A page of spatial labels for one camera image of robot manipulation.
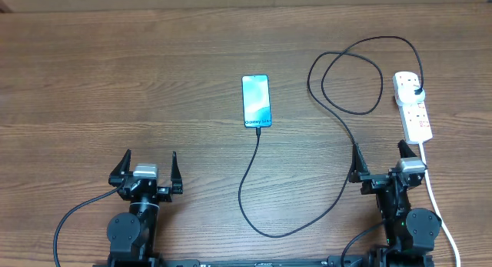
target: wooden tabletop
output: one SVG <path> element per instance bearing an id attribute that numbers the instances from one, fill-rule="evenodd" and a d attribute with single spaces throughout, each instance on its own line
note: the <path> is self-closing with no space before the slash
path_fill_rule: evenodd
<path id="1" fill-rule="evenodd" d="M 259 229 L 281 234 L 334 201 L 351 161 L 346 132 L 308 95 L 308 70 L 320 53 L 376 35 L 405 37 L 421 55 L 434 193 L 463 264 L 490 265 L 491 16 L 490 4 L 0 15 L 0 265 L 53 266 L 56 225 L 111 189 L 108 174 L 126 149 L 132 168 L 158 163 L 164 184 L 178 153 L 184 194 L 161 206 L 156 242 L 166 259 L 341 254 L 381 220 L 375 197 L 358 184 L 319 222 L 283 239 L 265 238 L 243 219 L 238 186 L 255 134 L 243 126 L 241 76 L 269 75 L 273 112 L 244 184 L 244 210 Z M 384 94 L 369 115 L 340 115 L 371 171 L 386 172 L 404 137 L 391 77 L 417 72 L 417 62 L 398 40 L 352 52 L 381 67 Z M 328 57 L 314 70 L 318 97 Z M 358 111 L 375 103 L 379 87 L 376 69 L 357 58 L 342 58 L 326 84 L 336 103 Z M 425 186 L 409 196 L 413 207 L 431 209 Z M 78 210 L 61 230 L 62 265 L 104 262 L 106 225 L 125 211 L 117 195 Z M 349 253 L 375 243 L 384 243 L 382 230 Z M 442 230 L 432 255 L 452 265 Z"/>

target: phone screen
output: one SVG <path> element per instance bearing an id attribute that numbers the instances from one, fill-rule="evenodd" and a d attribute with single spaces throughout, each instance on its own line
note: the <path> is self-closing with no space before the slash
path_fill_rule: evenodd
<path id="1" fill-rule="evenodd" d="M 246 75 L 243 81 L 244 126 L 271 126 L 270 92 L 266 75 Z"/>

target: black cable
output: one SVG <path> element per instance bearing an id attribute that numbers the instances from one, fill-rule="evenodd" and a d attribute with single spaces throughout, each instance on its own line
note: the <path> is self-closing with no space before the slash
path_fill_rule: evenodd
<path id="1" fill-rule="evenodd" d="M 328 102 L 330 102 L 330 104 L 332 104 L 335 108 L 338 108 L 340 109 L 342 112 L 346 112 L 346 113 L 349 113 L 349 114 L 354 114 L 354 115 L 366 115 L 366 114 L 369 114 L 371 112 L 373 112 L 377 105 L 379 104 L 379 101 L 381 100 L 381 96 L 383 95 L 383 84 L 384 84 L 384 79 L 383 79 L 383 72 L 381 71 L 381 69 L 379 68 L 379 66 L 377 66 L 376 63 L 374 63 L 372 60 L 370 60 L 369 58 L 366 58 L 362 55 L 357 55 L 357 54 L 354 54 L 354 53 L 350 53 L 348 52 L 349 49 L 351 49 L 352 47 L 354 47 L 355 45 L 359 44 L 359 43 L 362 43 L 362 42 L 366 42 L 366 41 L 369 41 L 369 40 L 373 40 L 373 39 L 379 39 L 379 38 L 395 38 L 395 39 L 400 39 L 401 41 L 404 41 L 406 42 L 411 48 L 412 50 L 414 51 L 415 53 L 415 56 L 417 57 L 417 61 L 418 61 L 418 65 L 419 65 L 419 68 L 421 70 L 421 86 L 419 89 L 415 90 L 415 94 L 418 95 L 421 93 L 422 91 L 422 88 L 424 87 L 424 70 L 422 68 L 422 62 L 421 62 L 421 58 L 420 56 L 418 55 L 417 53 L 417 50 L 415 49 L 415 47 L 405 38 L 401 38 L 399 36 L 377 36 L 377 37 L 371 37 L 371 38 L 366 38 L 366 39 L 362 39 L 360 41 L 357 41 L 355 42 L 354 44 L 348 46 L 344 51 L 342 52 L 324 52 L 322 54 L 320 54 L 313 62 L 313 65 L 311 66 L 310 70 L 309 70 L 309 73 L 307 74 L 307 90 L 309 91 L 309 94 L 311 95 L 311 97 L 319 104 L 321 105 L 323 108 L 325 108 L 326 110 L 328 110 L 333 116 L 335 116 L 335 118 L 338 119 L 338 121 L 340 121 L 340 123 L 344 126 L 345 130 L 347 131 L 347 134 L 349 135 L 351 141 L 352 141 L 352 145 L 355 145 L 356 142 L 355 142 L 355 138 L 354 138 L 354 135 L 352 134 L 351 130 L 348 128 L 347 124 L 344 122 L 344 120 L 337 114 L 335 113 L 332 109 L 328 108 L 324 103 L 322 103 L 318 98 L 316 98 L 311 90 L 311 73 L 313 72 L 313 69 L 317 63 L 317 61 L 322 58 L 323 56 L 325 55 L 338 55 L 332 62 L 331 64 L 328 66 L 328 68 L 326 69 L 326 71 L 324 72 L 323 74 L 323 78 L 321 80 L 321 91 L 323 92 L 323 96 L 328 100 Z M 366 112 L 353 112 L 353 111 L 350 111 L 350 110 L 347 110 L 345 108 L 342 108 L 338 105 L 336 105 L 334 102 L 332 102 L 327 94 L 326 94 L 326 91 L 324 90 L 324 79 L 326 78 L 326 75 L 328 73 L 328 71 L 330 71 L 330 68 L 331 66 L 333 66 L 333 64 L 342 56 L 342 55 L 349 55 L 349 56 L 353 56 L 353 57 L 356 57 L 356 58 L 360 58 L 360 59 L 363 59 L 365 60 L 366 62 L 369 62 L 371 63 L 376 69 L 377 71 L 379 72 L 379 76 L 381 78 L 381 89 L 379 91 L 379 96 L 377 97 L 377 101 L 376 103 L 374 104 L 374 106 L 367 110 Z M 300 228 L 298 229 L 295 229 L 291 232 L 288 232 L 288 233 L 285 233 L 283 235 L 269 235 L 267 233 L 264 233 L 262 231 L 260 231 L 259 229 L 257 229 L 256 227 L 254 227 L 253 224 L 251 224 L 251 222 L 249 221 L 248 217 L 246 216 L 246 214 L 244 213 L 244 210 L 243 210 L 243 206 L 241 204 L 241 190 L 242 190 L 242 186 L 243 186 L 243 183 L 244 183 L 244 180 L 246 179 L 246 176 L 248 176 L 248 173 L 249 173 L 249 170 L 251 168 L 251 165 L 253 164 L 253 161 L 254 161 L 254 157 L 256 156 L 256 153 L 258 151 L 258 146 L 260 144 L 260 134 L 261 134 L 261 129 L 260 128 L 257 128 L 256 129 L 256 135 L 257 135 L 257 141 L 256 141 L 256 148 L 254 149 L 254 153 L 253 153 L 253 156 L 251 157 L 251 161 L 249 162 L 249 165 L 248 165 L 248 168 L 246 169 L 246 172 L 244 173 L 243 175 L 243 179 L 241 180 L 241 183 L 239 184 L 239 191 L 238 191 L 238 202 L 239 202 L 239 208 L 241 209 L 241 213 L 243 214 L 243 217 L 244 219 L 246 220 L 246 222 L 249 224 L 250 227 L 253 228 L 253 230 L 255 230 L 257 233 L 263 235 L 263 236 L 266 236 L 266 237 L 270 237 L 270 238 L 282 238 L 282 237 L 285 237 L 285 236 L 289 236 L 291 234 L 294 234 L 295 232 L 298 232 L 302 229 L 305 229 L 307 228 L 308 226 L 314 224 L 316 221 L 318 221 L 319 219 L 323 218 L 326 214 L 329 213 L 329 211 L 335 207 L 335 205 L 337 204 L 338 200 L 340 199 L 340 197 L 342 196 L 344 190 L 345 190 L 345 186 L 347 184 L 347 181 L 351 175 L 351 173 L 355 170 L 355 160 L 354 160 L 354 155 L 352 155 L 352 164 L 351 164 L 351 167 L 349 168 L 348 170 L 348 174 L 347 174 L 347 177 L 345 179 L 345 182 L 340 190 L 340 193 L 338 194 L 338 197 L 335 199 L 335 201 L 330 205 L 330 207 L 325 211 L 323 212 L 320 216 L 318 216 L 316 219 L 314 219 L 313 221 L 309 222 L 308 224 L 306 225 L 303 225 L 301 226 Z"/>
<path id="2" fill-rule="evenodd" d="M 61 267 L 60 266 L 60 261 L 58 260 L 58 247 L 57 247 L 58 246 L 58 234 L 60 233 L 60 229 L 62 229 L 62 225 L 63 225 L 63 223 L 65 223 L 65 221 L 67 220 L 67 218 L 73 212 L 77 211 L 77 209 L 79 209 L 79 208 L 81 208 L 81 207 L 83 207 L 85 205 L 88 205 L 90 203 L 96 202 L 96 201 L 98 201 L 100 199 L 106 198 L 109 195 L 112 195 L 112 194 L 116 193 L 121 188 L 123 188 L 124 185 L 125 185 L 125 180 L 123 179 L 123 182 L 121 182 L 121 184 L 117 188 L 115 188 L 115 189 L 111 190 L 110 192 L 107 192 L 107 193 L 105 193 L 103 195 L 100 195 L 99 197 L 90 199 L 90 200 L 88 200 L 86 202 L 83 202 L 80 205 L 75 206 L 73 209 L 70 209 L 70 211 L 67 212 L 67 214 L 65 214 L 65 216 L 63 216 L 63 218 L 61 219 L 60 223 L 58 224 L 58 227 L 56 228 L 55 237 L 53 238 L 53 257 L 55 258 L 55 265 L 56 265 L 56 267 Z"/>
<path id="3" fill-rule="evenodd" d="M 384 225 L 384 223 L 386 222 L 386 219 L 383 220 L 383 222 L 380 222 L 376 225 L 373 225 L 371 226 L 369 229 L 366 229 L 364 230 L 363 232 L 361 232 L 359 235 L 355 236 L 348 244 L 347 246 L 345 247 L 344 251 L 341 253 L 341 257 L 340 257 L 340 264 L 341 264 L 341 267 L 345 267 L 345 255 L 347 254 L 348 252 L 348 249 L 357 241 L 359 240 L 362 236 L 366 235 L 367 233 L 369 232 L 372 232 L 374 231 L 375 229 L 379 228 L 381 225 Z"/>

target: blue phone screen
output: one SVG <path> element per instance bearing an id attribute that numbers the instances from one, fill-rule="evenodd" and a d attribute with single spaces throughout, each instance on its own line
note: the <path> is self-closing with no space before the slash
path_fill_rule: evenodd
<path id="1" fill-rule="evenodd" d="M 266 75 L 243 77 L 243 107 L 245 127 L 271 126 L 270 93 Z"/>

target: power strip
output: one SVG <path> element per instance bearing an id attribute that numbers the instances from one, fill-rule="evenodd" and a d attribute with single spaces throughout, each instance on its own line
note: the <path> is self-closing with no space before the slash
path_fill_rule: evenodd
<path id="1" fill-rule="evenodd" d="M 401 124 L 408 144 L 432 139 L 431 124 L 425 108 L 425 91 L 415 95 L 420 84 L 412 72 L 398 72 L 393 76 L 394 97 L 400 109 Z"/>

